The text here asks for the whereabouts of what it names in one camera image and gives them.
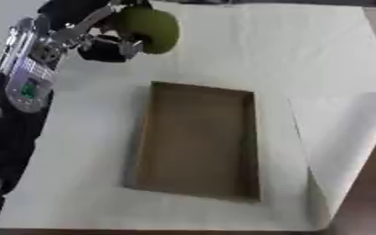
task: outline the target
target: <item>robotic arm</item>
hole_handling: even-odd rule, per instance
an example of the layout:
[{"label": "robotic arm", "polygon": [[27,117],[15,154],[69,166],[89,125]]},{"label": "robotic arm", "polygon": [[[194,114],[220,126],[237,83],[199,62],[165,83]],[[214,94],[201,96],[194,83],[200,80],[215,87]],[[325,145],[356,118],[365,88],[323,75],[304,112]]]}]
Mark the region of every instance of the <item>robotic arm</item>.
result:
[{"label": "robotic arm", "polygon": [[179,37],[176,19],[148,0],[51,0],[38,13],[11,27],[0,57],[0,211],[35,149],[69,50],[88,61],[126,62],[165,53]]}]

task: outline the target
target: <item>open box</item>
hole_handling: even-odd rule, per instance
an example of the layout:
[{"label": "open box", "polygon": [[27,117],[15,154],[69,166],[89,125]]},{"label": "open box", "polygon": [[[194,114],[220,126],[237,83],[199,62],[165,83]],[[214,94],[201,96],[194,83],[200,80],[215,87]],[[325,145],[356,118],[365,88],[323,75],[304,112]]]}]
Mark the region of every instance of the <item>open box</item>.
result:
[{"label": "open box", "polygon": [[254,94],[153,82],[127,186],[259,200]]}]

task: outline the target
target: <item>white sheet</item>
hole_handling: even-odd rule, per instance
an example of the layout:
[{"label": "white sheet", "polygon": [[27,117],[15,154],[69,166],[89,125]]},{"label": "white sheet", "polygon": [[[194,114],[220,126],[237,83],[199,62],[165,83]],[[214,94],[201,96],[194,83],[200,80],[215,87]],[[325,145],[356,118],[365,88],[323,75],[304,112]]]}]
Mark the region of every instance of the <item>white sheet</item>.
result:
[{"label": "white sheet", "polygon": [[[41,2],[0,0],[0,49],[7,27],[33,15]],[[0,227],[310,230],[325,226],[376,141],[376,93],[364,95],[376,92],[376,39],[362,10],[155,6],[180,19],[179,46],[163,56],[139,55],[127,64],[84,62],[75,56],[66,62],[50,119],[20,185],[8,198]],[[120,186],[122,161],[134,149],[152,80],[256,92],[261,203],[235,204]],[[335,99],[340,106],[330,105]],[[334,142],[322,147],[324,135],[343,135],[356,143],[358,139],[352,138],[359,133],[351,126],[329,133],[327,120],[336,126],[350,120],[352,125],[362,124],[355,121],[355,110],[349,112],[362,102],[375,114],[364,115],[360,129],[364,139],[358,142],[363,150],[329,154],[327,146]],[[346,162],[335,174],[326,173],[336,158],[354,164],[344,167]],[[312,198],[312,192],[326,199]],[[312,214],[313,206],[328,208],[325,219],[317,211]]]}]

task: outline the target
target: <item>white paper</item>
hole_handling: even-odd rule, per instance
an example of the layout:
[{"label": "white paper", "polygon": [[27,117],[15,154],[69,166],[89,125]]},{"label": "white paper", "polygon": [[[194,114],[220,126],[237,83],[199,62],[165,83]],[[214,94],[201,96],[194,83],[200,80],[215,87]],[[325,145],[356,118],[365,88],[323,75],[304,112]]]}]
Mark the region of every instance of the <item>white paper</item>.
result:
[{"label": "white paper", "polygon": [[[22,16],[33,16],[42,2],[0,0],[0,50],[6,29]],[[360,159],[354,159],[355,169],[348,169],[348,176],[336,174],[347,181],[340,192],[329,193],[326,186],[337,178],[320,174],[320,164],[312,169],[309,165],[326,153],[312,152],[317,143],[312,147],[306,141],[312,133],[321,138],[322,132],[305,127],[311,124],[308,107],[312,104],[304,100],[376,92],[376,38],[362,10],[294,5],[155,6],[180,19],[178,47],[162,56],[139,55],[126,64],[85,62],[76,56],[66,61],[50,118],[21,183],[7,199],[0,227],[321,227],[321,217],[310,217],[310,206],[314,203],[319,209],[331,206],[335,210],[376,141],[376,119],[363,126],[364,132],[371,132],[363,134],[372,138],[364,142]],[[256,92],[260,203],[236,204],[121,186],[123,160],[138,142],[150,81]],[[328,111],[321,118],[338,115]],[[319,123],[326,127],[325,121]],[[320,190],[310,185],[316,178]],[[320,195],[317,192],[335,201],[320,204],[317,196],[312,196]]]}]

